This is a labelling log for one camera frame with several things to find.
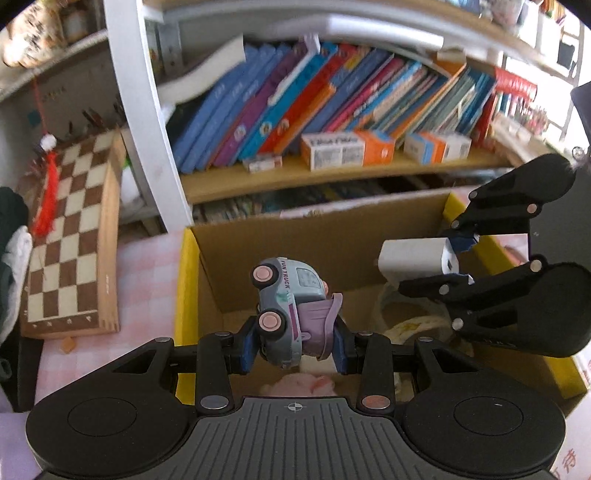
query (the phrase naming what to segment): pink stuffed toy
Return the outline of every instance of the pink stuffed toy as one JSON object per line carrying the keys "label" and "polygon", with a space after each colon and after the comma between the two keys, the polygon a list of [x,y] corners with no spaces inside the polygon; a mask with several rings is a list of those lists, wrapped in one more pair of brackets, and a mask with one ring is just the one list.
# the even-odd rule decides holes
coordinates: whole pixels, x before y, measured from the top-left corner
{"label": "pink stuffed toy", "polygon": [[336,397],[335,384],[329,377],[289,374],[275,385],[263,385],[263,397]]}

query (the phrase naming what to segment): pink wheel hub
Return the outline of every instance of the pink wheel hub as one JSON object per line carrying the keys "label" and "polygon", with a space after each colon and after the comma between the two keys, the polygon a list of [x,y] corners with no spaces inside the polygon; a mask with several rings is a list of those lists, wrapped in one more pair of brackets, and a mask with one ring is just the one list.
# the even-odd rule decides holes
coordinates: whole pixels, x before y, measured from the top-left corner
{"label": "pink wheel hub", "polygon": [[267,267],[266,265],[260,265],[259,267],[255,268],[252,276],[257,281],[268,281],[273,278],[273,270],[271,270],[270,267]]}
{"label": "pink wheel hub", "polygon": [[281,327],[281,317],[275,312],[266,312],[259,317],[259,325],[266,332],[275,332]]}

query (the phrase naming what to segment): orange book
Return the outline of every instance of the orange book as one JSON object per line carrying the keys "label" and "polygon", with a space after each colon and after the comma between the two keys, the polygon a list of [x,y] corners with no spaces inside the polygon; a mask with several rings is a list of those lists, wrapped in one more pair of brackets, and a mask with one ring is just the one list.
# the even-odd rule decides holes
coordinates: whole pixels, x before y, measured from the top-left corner
{"label": "orange book", "polygon": [[300,95],[295,102],[291,104],[288,111],[285,113],[283,118],[279,121],[274,130],[269,134],[262,147],[259,149],[259,153],[269,153],[275,151],[277,142],[283,137],[284,134],[290,129],[298,118],[306,111],[310,103],[319,90],[324,88],[330,82],[333,75],[339,71],[339,69],[357,53],[357,47],[348,44],[340,44],[338,51],[332,56],[332,58],[320,69],[318,74],[311,80],[311,82],[302,90]]}
{"label": "orange book", "polygon": [[402,141],[404,140],[404,135],[406,134],[407,130],[416,125],[417,121],[419,121],[423,116],[430,111],[434,102],[439,101],[457,82],[461,72],[464,71],[466,68],[465,63],[457,63],[454,61],[447,61],[447,60],[437,60],[434,59],[433,63],[440,66],[442,69],[450,73],[450,77],[448,78],[447,82],[441,87],[441,89],[434,93],[432,97],[423,105],[422,108],[419,108],[416,112],[410,115],[404,122],[402,122],[396,130],[390,133],[390,137],[396,140],[397,148],[400,146]]}
{"label": "orange book", "polygon": [[316,97],[312,100],[311,104],[308,108],[302,113],[297,120],[292,124],[292,126],[287,129],[285,134],[281,136],[281,138],[277,141],[277,144],[273,148],[273,152],[281,155],[283,151],[290,146],[291,142],[300,132],[304,129],[304,127],[308,124],[312,118],[320,111],[322,107],[329,101],[330,97],[332,97],[336,92],[336,88],[332,84],[325,85],[324,88],[320,91]]}

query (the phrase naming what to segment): toy car wheel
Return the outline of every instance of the toy car wheel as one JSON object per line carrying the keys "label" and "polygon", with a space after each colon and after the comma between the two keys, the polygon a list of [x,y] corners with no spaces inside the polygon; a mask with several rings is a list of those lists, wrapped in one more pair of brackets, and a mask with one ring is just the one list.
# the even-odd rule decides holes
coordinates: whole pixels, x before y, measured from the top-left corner
{"label": "toy car wheel", "polygon": [[287,327],[287,321],[282,313],[276,310],[261,312],[256,321],[256,330],[264,339],[275,340],[281,338]]}
{"label": "toy car wheel", "polygon": [[278,278],[279,272],[277,267],[270,264],[262,264],[255,267],[251,274],[252,284],[259,290],[273,285]]}

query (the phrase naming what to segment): white pompom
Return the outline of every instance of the white pompom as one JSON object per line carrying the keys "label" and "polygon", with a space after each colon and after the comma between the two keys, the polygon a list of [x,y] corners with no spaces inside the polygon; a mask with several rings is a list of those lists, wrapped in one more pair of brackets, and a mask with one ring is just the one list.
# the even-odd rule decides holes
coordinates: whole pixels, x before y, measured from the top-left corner
{"label": "white pompom", "polygon": [[43,149],[43,151],[50,152],[56,147],[56,145],[57,140],[53,135],[43,135],[43,138],[41,139],[41,148]]}

